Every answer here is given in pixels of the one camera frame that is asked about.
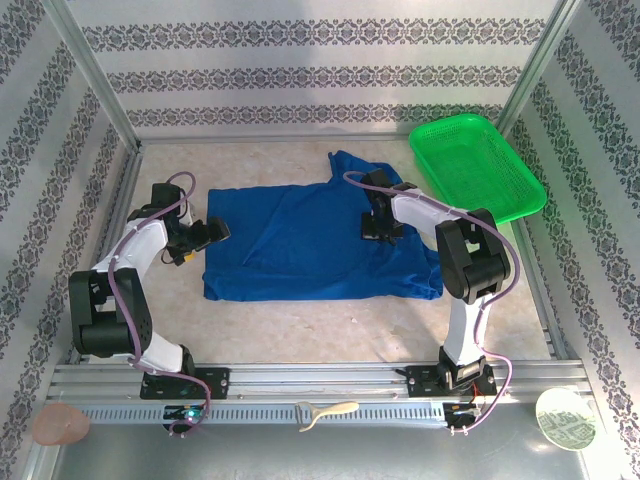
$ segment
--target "purple cable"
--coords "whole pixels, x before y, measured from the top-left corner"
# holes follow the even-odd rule
[[[203,382],[198,378],[191,377],[189,375],[184,375],[182,373],[155,370],[155,369],[140,365],[140,359],[142,357],[142,348],[140,346],[140,336],[138,334],[138,330],[136,329],[136,325],[133,322],[133,317],[131,316],[131,312],[129,312],[129,309],[127,308],[127,305],[124,302],[122,295],[120,294],[120,290],[118,289],[118,285],[116,284],[114,273],[115,273],[116,262],[118,261],[118,257],[120,253],[122,253],[122,250],[124,249],[125,245],[138,233],[139,230],[142,230],[144,227],[146,227],[151,222],[161,217],[165,213],[170,212],[174,208],[178,208],[183,203],[186,204],[187,201],[189,200],[189,197],[193,195],[193,192],[196,189],[196,177],[191,172],[178,172],[174,175],[171,175],[171,177],[169,177],[169,179],[167,180],[167,183],[170,183],[175,178],[183,175],[186,175],[191,179],[191,188],[189,189],[189,191],[186,192],[185,195],[182,198],[180,198],[180,200],[178,200],[177,202],[172,203],[168,207],[144,219],[136,227],[134,227],[127,235],[125,235],[124,238],[120,240],[120,242],[118,242],[118,245],[114,249],[113,257],[111,257],[111,261],[109,262],[109,269],[107,270],[107,278],[109,280],[109,286],[111,287],[111,291],[113,292],[113,297],[116,303],[120,307],[120,311],[124,315],[125,321],[127,322],[127,327],[129,327],[129,334],[131,335],[131,340],[133,342],[133,351],[134,351],[133,358],[129,359],[129,363],[131,364],[131,366],[137,368],[140,371],[150,373],[153,375],[162,375],[166,377],[174,377],[174,378],[180,378],[182,380],[188,380],[190,382],[200,385],[204,389],[204,392],[205,392],[204,410],[201,412],[200,418],[198,419],[198,421],[196,423],[191,423],[191,421],[187,421],[187,420],[176,420],[169,426],[170,435],[173,435],[174,433],[173,429],[178,425],[191,426],[192,428],[188,431],[188,433],[191,433],[204,421],[205,418],[207,418],[209,414],[209,409],[211,408],[211,390],[209,389],[209,386],[205,382]]]
[[[482,413],[472,425],[470,425],[469,427],[465,427],[465,428],[452,429],[452,432],[463,432],[463,433],[466,434],[469,430],[473,430],[474,428],[479,426],[491,414],[491,412],[495,409],[496,405],[498,404],[498,401],[500,400],[500,398],[505,394],[507,388],[509,387],[509,384],[511,383],[511,378],[513,376],[513,364],[511,363],[511,360],[509,360],[504,355],[500,355],[498,353],[489,352],[488,350],[485,350],[484,348],[482,348],[480,346],[480,339],[478,338],[478,332],[480,331],[480,326],[482,324],[482,312],[484,311],[484,309],[487,308],[492,303],[497,302],[498,300],[500,300],[502,297],[507,295],[509,292],[511,292],[511,290],[513,290],[515,288],[516,284],[518,283],[518,280],[520,279],[520,262],[518,262],[518,256],[517,256],[516,250],[515,250],[515,248],[513,248],[513,245],[511,245],[509,240],[507,240],[504,237],[504,235],[502,235],[497,229],[493,228],[491,225],[487,224],[486,222],[483,222],[482,220],[479,220],[479,219],[477,219],[475,217],[472,217],[471,215],[467,214],[466,212],[462,212],[460,210],[456,210],[455,208],[450,207],[449,205],[447,205],[445,203],[439,202],[438,200],[436,200],[434,198],[427,197],[426,195],[420,195],[420,194],[412,193],[412,192],[409,192],[409,191],[393,190],[391,188],[375,187],[373,185],[367,185],[365,183],[357,182],[356,180],[353,180],[352,178],[350,178],[351,175],[362,175],[363,176],[365,174],[362,173],[362,172],[350,171],[350,172],[345,172],[344,175],[342,175],[342,178],[344,178],[350,184],[355,185],[356,187],[364,188],[366,190],[373,190],[373,191],[376,191],[376,192],[382,192],[382,193],[392,194],[392,195],[401,195],[401,196],[404,196],[404,197],[411,197],[411,198],[418,199],[420,201],[423,201],[427,205],[431,205],[432,207],[437,208],[438,210],[442,210],[443,212],[451,213],[453,215],[456,215],[456,216],[458,216],[460,218],[464,218],[465,220],[478,225],[480,228],[483,228],[483,229],[487,230],[489,233],[491,233],[493,236],[495,236],[498,240],[500,240],[502,242],[502,244],[506,247],[506,249],[509,251],[509,255],[511,255],[511,258],[513,259],[513,265],[514,265],[514,268],[513,268],[513,280],[511,281],[511,283],[509,284],[509,286],[507,288],[505,288],[502,292],[498,293],[495,297],[487,300],[487,302],[482,307],[480,307],[480,311],[478,312],[478,317],[476,318],[475,326],[474,326],[474,329],[473,329],[473,337],[474,337],[476,345],[478,346],[480,351],[482,353],[484,353],[485,355],[489,356],[489,357],[497,358],[499,360],[502,360],[504,363],[506,363],[507,364],[507,376],[506,376],[506,378],[504,380],[504,384],[502,385],[502,388],[500,388],[500,391],[496,395],[496,398],[493,400],[491,405],[489,405],[489,408],[484,413]]]

